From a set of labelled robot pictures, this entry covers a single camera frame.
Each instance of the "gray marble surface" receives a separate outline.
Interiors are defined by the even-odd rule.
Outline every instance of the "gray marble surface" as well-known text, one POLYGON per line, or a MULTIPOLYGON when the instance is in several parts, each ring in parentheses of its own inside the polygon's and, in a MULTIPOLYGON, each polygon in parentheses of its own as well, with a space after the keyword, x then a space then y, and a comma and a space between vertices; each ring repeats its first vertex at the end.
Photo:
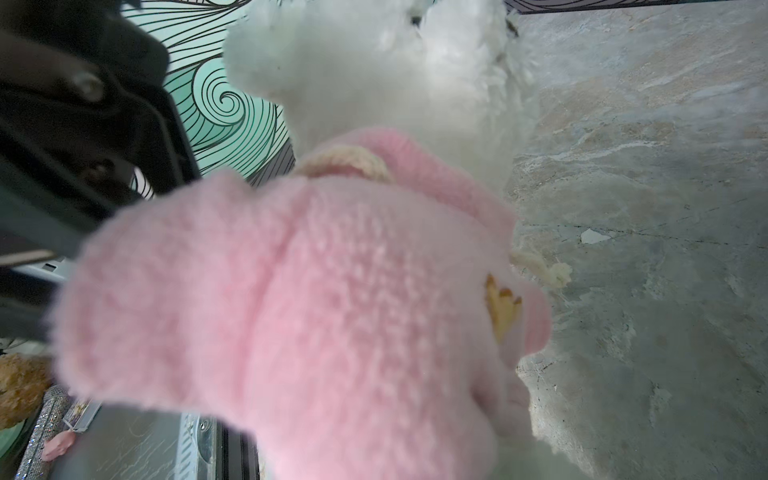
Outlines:
POLYGON ((519 367, 536 432, 595 478, 768 478, 768 2, 520 23, 542 119, 506 192, 574 268, 519 367))

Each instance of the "silver glitter tube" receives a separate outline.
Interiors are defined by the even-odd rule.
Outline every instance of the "silver glitter tube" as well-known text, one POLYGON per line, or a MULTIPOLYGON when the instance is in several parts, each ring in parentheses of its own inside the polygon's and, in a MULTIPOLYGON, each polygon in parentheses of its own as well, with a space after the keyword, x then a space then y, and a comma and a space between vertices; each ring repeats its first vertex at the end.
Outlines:
POLYGON ((15 480, 44 480, 51 471, 51 463, 43 462, 40 454, 43 445, 61 431, 61 419, 69 409, 70 398, 67 389, 54 385, 45 392, 40 415, 32 429, 22 463, 18 467, 15 480))

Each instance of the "pink object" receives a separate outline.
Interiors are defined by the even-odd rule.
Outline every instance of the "pink object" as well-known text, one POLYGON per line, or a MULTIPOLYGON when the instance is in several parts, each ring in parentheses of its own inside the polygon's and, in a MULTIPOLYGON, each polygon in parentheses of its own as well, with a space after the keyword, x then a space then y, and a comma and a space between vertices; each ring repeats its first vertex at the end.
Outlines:
POLYGON ((78 434, 71 430, 56 434, 54 438, 45 442, 40 458, 43 462, 50 462, 54 458, 62 456, 69 450, 77 436, 78 434))
POLYGON ((469 480, 496 436, 531 438, 520 357, 543 292, 508 264, 515 215, 397 131, 365 147, 394 184, 215 174, 127 208, 83 249, 53 310, 82 396, 217 415, 279 480, 469 480), (501 347, 485 281, 523 297, 501 347))

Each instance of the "white fur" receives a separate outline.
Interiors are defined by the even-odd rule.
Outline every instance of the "white fur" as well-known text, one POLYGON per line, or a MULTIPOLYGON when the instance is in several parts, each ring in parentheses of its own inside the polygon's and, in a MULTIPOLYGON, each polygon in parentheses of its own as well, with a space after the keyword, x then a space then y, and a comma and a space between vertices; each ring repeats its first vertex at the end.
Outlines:
POLYGON ((251 5, 224 43, 227 75, 283 106, 299 159, 356 128, 396 127, 501 191, 538 115, 530 61, 502 0, 251 5))

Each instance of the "dog's ear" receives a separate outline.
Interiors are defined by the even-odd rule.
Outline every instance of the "dog's ear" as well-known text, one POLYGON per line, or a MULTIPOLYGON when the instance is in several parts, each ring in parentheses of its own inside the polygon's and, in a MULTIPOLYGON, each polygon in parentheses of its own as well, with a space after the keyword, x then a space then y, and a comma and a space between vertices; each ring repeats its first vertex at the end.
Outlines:
POLYGON ((248 94, 284 104, 300 80, 296 40, 306 0, 251 5, 247 16, 227 32, 223 47, 227 77, 248 94))

